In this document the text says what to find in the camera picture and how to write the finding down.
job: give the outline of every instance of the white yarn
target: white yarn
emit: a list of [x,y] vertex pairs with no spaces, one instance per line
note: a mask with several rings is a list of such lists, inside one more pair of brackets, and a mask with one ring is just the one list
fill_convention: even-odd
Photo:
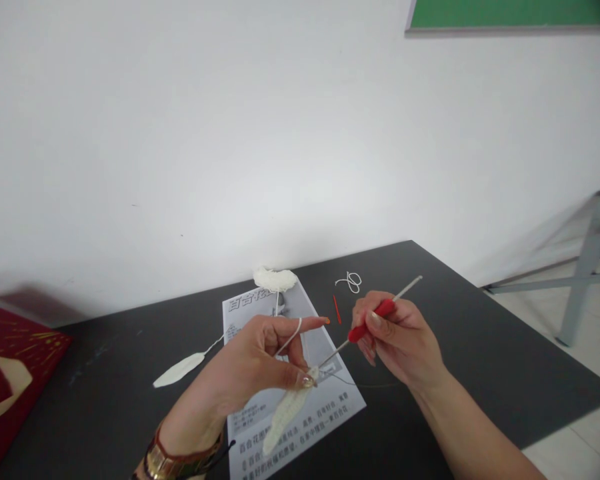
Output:
[[[354,275],[356,277],[358,277],[357,283],[353,280]],[[351,272],[351,273],[347,272],[347,278],[336,280],[334,285],[337,285],[338,282],[340,282],[340,281],[347,282],[347,284],[349,286],[349,290],[351,290],[352,293],[360,293],[360,285],[362,285],[362,278],[360,278],[360,275],[358,275],[356,272]]]
[[175,365],[172,365],[166,372],[158,377],[158,379],[153,382],[153,388],[160,388],[166,385],[170,385],[172,383],[181,380],[186,374],[188,374],[191,370],[200,365],[205,359],[205,355],[210,352],[212,348],[214,348],[220,340],[224,338],[225,334],[222,334],[222,337],[218,338],[215,342],[211,344],[211,346],[207,349],[206,352],[196,352],[193,355],[188,356],[185,359],[180,360]]
[[269,290],[270,292],[286,292],[298,283],[298,277],[291,270],[267,270],[264,267],[258,268],[253,272],[253,281],[258,287]]
[[288,344],[290,344],[290,343],[291,343],[291,340],[293,340],[293,339],[294,339],[294,337],[295,337],[295,336],[298,334],[298,332],[300,331],[300,326],[301,326],[301,325],[302,325],[302,317],[300,317],[300,318],[298,319],[298,328],[296,328],[296,330],[295,330],[295,332],[293,333],[293,335],[289,337],[289,340],[287,340],[287,341],[285,342],[285,344],[284,344],[282,347],[280,347],[280,350],[278,350],[278,351],[275,353],[275,355],[274,355],[275,357],[277,357],[278,355],[280,355],[280,352],[282,352],[282,350],[284,350],[285,348],[287,348]]
[[[314,381],[318,380],[320,370],[318,367],[313,367],[307,372]],[[304,388],[302,390],[287,390],[285,396],[282,397],[280,403],[278,403],[273,418],[271,419],[271,428],[267,432],[265,441],[263,442],[262,452],[265,455],[270,455],[275,446],[280,441],[282,434],[287,429],[287,426],[293,421],[293,419],[300,413],[302,407],[305,406],[307,397],[311,393],[313,388]]]

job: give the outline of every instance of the bracelet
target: bracelet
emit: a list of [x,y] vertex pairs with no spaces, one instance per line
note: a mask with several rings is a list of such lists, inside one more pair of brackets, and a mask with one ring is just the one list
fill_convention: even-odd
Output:
[[207,450],[191,455],[169,455],[160,443],[159,435],[160,427],[155,432],[143,460],[145,474],[152,480],[188,479],[208,472],[224,438],[223,432],[220,432],[218,440]]

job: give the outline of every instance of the tiled floor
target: tiled floor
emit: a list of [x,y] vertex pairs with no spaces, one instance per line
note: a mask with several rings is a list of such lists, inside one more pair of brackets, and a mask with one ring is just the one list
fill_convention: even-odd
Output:
[[[574,267],[570,263],[520,281],[572,276]],[[504,293],[493,298],[555,342],[568,295],[568,288],[560,288]],[[600,375],[600,284],[591,287],[575,345],[561,348]],[[524,453],[550,480],[600,479],[600,409],[530,446]]]

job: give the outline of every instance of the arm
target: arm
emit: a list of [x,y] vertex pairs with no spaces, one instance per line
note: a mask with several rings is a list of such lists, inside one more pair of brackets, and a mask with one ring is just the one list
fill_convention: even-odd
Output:
[[438,342],[416,306],[396,302],[386,319],[373,310],[392,294],[370,292],[353,310],[353,326],[367,324],[359,348],[376,353],[420,406],[456,479],[544,479],[538,469],[480,410],[442,362]]
[[[300,333],[320,328],[325,322],[320,317],[304,318]],[[274,358],[297,326],[298,319],[262,315],[252,318],[210,360],[163,420],[159,441],[166,454],[191,455],[214,446],[227,416],[242,410],[260,390],[314,386],[313,379],[306,374],[307,362],[299,335],[281,352],[289,356],[288,363]],[[139,480],[148,480],[144,459],[134,475]]]

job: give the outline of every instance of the black table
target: black table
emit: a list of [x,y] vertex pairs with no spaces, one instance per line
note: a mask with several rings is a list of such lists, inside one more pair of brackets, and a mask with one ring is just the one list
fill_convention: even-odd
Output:
[[[598,376],[412,241],[294,270],[318,313],[332,319],[334,344],[346,337],[357,297],[344,283],[333,286],[346,271],[360,274],[363,293],[396,292],[424,275],[408,298],[435,332],[449,370],[518,447],[600,407]],[[75,340],[2,462],[0,479],[127,478],[195,372],[157,390],[152,382],[206,350],[222,334],[222,300],[252,288],[252,281],[236,283],[63,328]],[[342,358],[358,383],[394,381],[356,348]],[[361,392],[367,408],[273,478],[451,477],[406,387]],[[224,459],[208,478],[228,476]]]

